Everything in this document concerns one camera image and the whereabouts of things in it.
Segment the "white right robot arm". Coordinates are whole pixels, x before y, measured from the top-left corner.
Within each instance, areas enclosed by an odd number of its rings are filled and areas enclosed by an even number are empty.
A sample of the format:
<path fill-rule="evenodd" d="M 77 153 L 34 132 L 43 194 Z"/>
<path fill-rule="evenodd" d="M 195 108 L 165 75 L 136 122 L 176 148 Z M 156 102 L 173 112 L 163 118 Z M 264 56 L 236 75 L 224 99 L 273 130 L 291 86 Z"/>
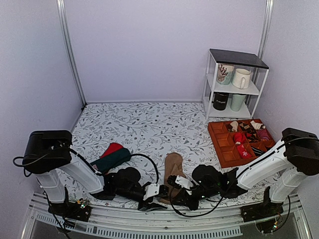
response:
<path fill-rule="evenodd" d="M 198 165 L 192 172 L 192 180 L 184 176 L 170 175 L 167 183 L 179 189 L 170 203 L 197 210 L 200 200 L 220 195 L 233 199 L 247 193 L 265 178 L 282 171 L 276 184 L 265 190 L 265 201 L 258 205 L 258 213 L 268 217 L 277 205 L 308 176 L 319 173 L 319 139 L 310 132 L 287 128 L 282 138 L 267 152 L 252 162 L 222 173 L 213 166 Z"/>

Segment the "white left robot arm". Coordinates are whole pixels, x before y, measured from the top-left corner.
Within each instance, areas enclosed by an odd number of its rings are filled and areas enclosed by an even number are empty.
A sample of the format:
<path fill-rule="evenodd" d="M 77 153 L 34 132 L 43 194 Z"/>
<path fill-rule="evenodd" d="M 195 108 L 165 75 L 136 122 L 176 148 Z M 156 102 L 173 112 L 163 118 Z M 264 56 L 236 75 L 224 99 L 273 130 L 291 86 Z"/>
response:
<path fill-rule="evenodd" d="M 168 194 L 168 187 L 157 182 L 139 183 L 141 175 L 133 167 L 110 170 L 130 161 L 134 156 L 118 143 L 111 143 L 102 156 L 89 163 L 72 149 L 72 134 L 67 130 L 34 131 L 31 133 L 22 164 L 25 171 L 34 174 L 47 194 L 52 213 L 70 216 L 84 203 L 72 203 L 68 191 L 57 175 L 60 169 L 79 182 L 95 199 L 111 201 L 116 195 L 138 202 L 138 210 L 149 212 L 165 210 L 154 202 Z"/>

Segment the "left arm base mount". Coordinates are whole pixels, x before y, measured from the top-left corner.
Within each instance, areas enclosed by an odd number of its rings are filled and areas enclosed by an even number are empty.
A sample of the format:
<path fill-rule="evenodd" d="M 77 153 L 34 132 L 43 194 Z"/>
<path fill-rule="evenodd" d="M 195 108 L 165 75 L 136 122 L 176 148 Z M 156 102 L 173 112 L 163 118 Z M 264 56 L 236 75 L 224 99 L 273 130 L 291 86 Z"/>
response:
<path fill-rule="evenodd" d="M 88 222 L 92 208 L 87 200 L 80 199 L 76 202 L 70 202 L 68 193 L 65 193 L 63 203 L 52 203 L 49 201 L 48 212 L 61 216 L 64 219 L 74 219 L 77 221 Z"/>

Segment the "tan ribbed sock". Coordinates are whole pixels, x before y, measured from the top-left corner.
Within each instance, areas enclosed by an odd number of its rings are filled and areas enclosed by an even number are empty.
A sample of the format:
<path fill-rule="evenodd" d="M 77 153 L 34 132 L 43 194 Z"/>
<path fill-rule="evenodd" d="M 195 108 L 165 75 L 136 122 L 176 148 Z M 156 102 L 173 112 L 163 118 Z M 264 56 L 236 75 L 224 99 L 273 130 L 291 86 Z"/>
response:
<path fill-rule="evenodd" d="M 168 184 L 167 180 L 170 175 L 182 176 L 186 178 L 186 175 L 182 169 L 183 158 L 180 154 L 172 152 L 167 154 L 164 163 L 164 185 L 168 186 L 169 191 L 172 190 L 172 186 Z"/>

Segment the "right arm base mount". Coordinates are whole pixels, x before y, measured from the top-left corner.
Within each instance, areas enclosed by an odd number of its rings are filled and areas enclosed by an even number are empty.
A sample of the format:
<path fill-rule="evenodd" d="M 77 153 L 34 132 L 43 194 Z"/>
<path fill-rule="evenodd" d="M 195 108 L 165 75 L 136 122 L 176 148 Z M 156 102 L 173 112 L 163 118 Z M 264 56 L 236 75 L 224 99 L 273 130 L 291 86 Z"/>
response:
<path fill-rule="evenodd" d="M 281 214 L 283 210 L 283 203 L 272 203 L 269 196 L 269 189 L 267 188 L 264 192 L 263 202 L 243 206 L 240 208 L 241 217 L 244 222 L 250 222 L 255 220 L 264 219 Z"/>

